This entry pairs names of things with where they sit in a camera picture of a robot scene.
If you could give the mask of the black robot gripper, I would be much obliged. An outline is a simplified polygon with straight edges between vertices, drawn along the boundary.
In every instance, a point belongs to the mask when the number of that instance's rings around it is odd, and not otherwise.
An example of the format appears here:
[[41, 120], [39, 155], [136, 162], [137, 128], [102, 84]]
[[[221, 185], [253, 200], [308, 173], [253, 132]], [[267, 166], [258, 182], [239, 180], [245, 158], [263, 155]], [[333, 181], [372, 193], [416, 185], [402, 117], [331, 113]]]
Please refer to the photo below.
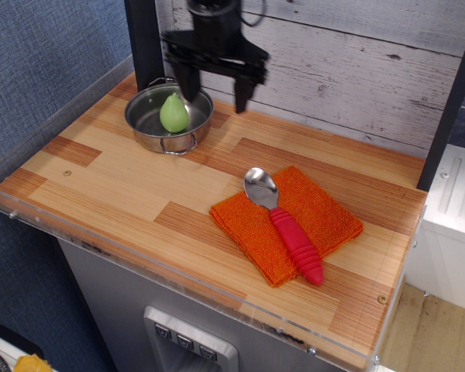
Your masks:
[[193, 28], [165, 31], [167, 59], [184, 98], [193, 102], [202, 71], [235, 78], [236, 113], [246, 111], [257, 84], [263, 84], [269, 53], [243, 35], [241, 1], [188, 1]]

